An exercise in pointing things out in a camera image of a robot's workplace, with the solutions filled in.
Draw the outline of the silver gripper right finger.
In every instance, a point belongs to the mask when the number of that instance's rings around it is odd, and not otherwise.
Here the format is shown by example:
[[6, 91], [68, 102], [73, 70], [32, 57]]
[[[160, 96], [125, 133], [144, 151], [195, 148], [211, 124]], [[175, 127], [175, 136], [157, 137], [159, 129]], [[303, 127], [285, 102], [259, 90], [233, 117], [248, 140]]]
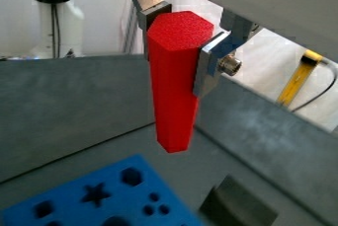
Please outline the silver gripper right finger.
[[259, 24], [229, 10], [223, 10], [219, 26], [228, 34], [220, 32], [199, 49], [192, 87], [196, 98], [211, 92], [223, 73], [229, 76], [237, 73], [241, 61], [235, 57], [236, 49], [260, 31]]

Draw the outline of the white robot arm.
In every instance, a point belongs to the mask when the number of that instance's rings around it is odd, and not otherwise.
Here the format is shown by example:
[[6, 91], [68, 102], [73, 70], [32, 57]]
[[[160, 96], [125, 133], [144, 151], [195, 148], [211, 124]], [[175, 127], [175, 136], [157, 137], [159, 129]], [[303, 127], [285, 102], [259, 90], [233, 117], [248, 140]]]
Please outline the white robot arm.
[[[40, 58], [74, 57], [81, 53], [82, 14], [69, 0], [36, 0], [40, 8], [41, 41], [33, 48]], [[132, 0], [133, 23], [147, 31], [156, 16], [171, 10], [165, 0]], [[261, 27], [231, 11], [221, 12], [224, 30], [199, 49], [192, 93], [205, 96], [215, 88], [221, 74], [235, 75], [241, 61], [235, 51], [261, 30]]]

